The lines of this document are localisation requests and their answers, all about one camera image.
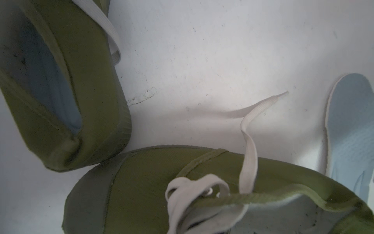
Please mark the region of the olive green shoe with laces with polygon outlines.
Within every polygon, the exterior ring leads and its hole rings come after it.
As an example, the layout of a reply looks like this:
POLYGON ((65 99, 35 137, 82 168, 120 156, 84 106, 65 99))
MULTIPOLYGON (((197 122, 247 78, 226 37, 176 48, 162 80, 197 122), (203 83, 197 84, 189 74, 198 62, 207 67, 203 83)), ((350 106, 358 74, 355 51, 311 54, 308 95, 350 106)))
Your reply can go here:
POLYGON ((109 1, 1 1, 1 92, 31 152, 64 172, 117 155, 131 136, 131 116, 117 76, 119 37, 109 1), (51 51, 82 117, 74 135, 7 68, 15 26, 27 18, 51 51))

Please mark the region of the grey-blue insole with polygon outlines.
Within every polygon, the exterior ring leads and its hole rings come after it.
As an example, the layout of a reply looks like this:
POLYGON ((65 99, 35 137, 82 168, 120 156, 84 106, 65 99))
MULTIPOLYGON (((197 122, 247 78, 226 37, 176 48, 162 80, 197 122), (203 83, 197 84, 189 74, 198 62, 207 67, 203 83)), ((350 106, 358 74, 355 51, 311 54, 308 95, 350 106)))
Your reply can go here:
POLYGON ((27 18, 16 23, 15 33, 9 43, 14 57, 7 65, 11 76, 76 135, 83 126, 82 117, 51 51, 27 18))
POLYGON ((326 175, 369 200, 374 173, 374 92, 359 73, 342 76, 329 95, 326 175))

